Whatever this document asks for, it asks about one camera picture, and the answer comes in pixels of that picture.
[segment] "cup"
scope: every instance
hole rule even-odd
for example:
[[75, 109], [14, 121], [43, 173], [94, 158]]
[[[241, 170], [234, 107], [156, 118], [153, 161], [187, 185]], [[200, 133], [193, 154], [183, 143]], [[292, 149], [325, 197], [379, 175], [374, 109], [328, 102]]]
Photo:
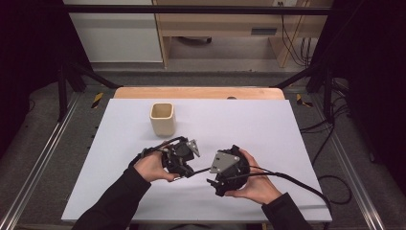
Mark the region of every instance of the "cup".
[[157, 136], [171, 136], [175, 133], [175, 110], [171, 103], [155, 103], [150, 111], [149, 119]]

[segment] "metal bracket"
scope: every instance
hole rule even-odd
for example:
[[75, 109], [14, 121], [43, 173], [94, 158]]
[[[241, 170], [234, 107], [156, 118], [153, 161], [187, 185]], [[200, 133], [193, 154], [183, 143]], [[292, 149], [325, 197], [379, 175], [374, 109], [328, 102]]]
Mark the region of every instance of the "metal bracket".
[[196, 156], [200, 157], [199, 149], [197, 148], [196, 140], [190, 140], [186, 143], [186, 145], [191, 149], [191, 151], [196, 154]]
[[215, 155], [210, 173], [223, 173], [239, 161], [238, 156], [218, 151]]

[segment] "white cabinet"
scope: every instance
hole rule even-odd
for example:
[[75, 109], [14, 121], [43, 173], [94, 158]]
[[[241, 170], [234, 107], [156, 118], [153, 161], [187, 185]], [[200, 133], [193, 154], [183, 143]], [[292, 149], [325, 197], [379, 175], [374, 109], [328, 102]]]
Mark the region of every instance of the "white cabinet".
[[[64, 0], [65, 4], [151, 5], [150, 0]], [[162, 62], [154, 14], [70, 13], [90, 62]]]

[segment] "aluminum rail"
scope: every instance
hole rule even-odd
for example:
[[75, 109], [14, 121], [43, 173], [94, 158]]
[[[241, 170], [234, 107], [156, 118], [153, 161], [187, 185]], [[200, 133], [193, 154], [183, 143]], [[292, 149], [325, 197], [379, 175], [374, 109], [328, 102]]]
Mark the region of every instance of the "aluminum rail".
[[198, 13], [198, 14], [278, 14], [278, 15], [331, 15], [346, 12], [332, 8], [298, 7], [242, 7], [242, 6], [146, 6], [146, 5], [43, 5], [46, 11], [85, 13]]
[[65, 128], [67, 127], [72, 117], [72, 114], [75, 111], [79, 98], [80, 94], [74, 93], [71, 102], [69, 104], [68, 113], [61, 122], [58, 122], [56, 124], [56, 127], [51, 137], [49, 138], [47, 144], [45, 145], [44, 149], [39, 155], [33, 169], [30, 172], [30, 175], [28, 176], [20, 192], [18, 193], [16, 199], [14, 200], [14, 203], [11, 205], [11, 208], [1, 220], [0, 230], [12, 230], [17, 224], [21, 214], [24, 211], [25, 206], [27, 205], [31, 195], [34, 192], [36, 185], [39, 182], [39, 179], [41, 178], [41, 175], [45, 171], [45, 168], [55, 151], [56, 145], [59, 142], [60, 137], [62, 136]]
[[[325, 116], [323, 113], [320, 96], [311, 94], [311, 99], [315, 103], [315, 107], [317, 108], [320, 117], [322, 120], [324, 120]], [[346, 176], [349, 186], [351, 187], [352, 194], [358, 203], [358, 207], [364, 216], [365, 222], [368, 224], [371, 230], [384, 230], [385, 226], [382, 219], [376, 211], [361, 178], [356, 172], [354, 166], [351, 164], [350, 159], [335, 132], [331, 136], [331, 145], [334, 148], [337, 159], [341, 165], [341, 168], [343, 169], [343, 173]]]

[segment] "black curtain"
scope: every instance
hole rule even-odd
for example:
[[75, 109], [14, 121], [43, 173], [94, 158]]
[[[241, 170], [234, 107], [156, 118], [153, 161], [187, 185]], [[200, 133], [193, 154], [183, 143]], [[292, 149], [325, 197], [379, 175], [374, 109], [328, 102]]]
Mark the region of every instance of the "black curtain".
[[[351, 12], [361, 2], [336, 0], [334, 7]], [[323, 57], [349, 18], [350, 13], [328, 17], [314, 60], [329, 58], [333, 77], [349, 81], [350, 109], [374, 160], [387, 166], [406, 194], [406, 1], [364, 1], [332, 55]], [[316, 88], [322, 83], [322, 75], [310, 80]]]
[[0, 157], [25, 119], [30, 94], [57, 81], [62, 63], [92, 69], [69, 14], [44, 11], [44, 4], [63, 2], [14, 0], [0, 7]]

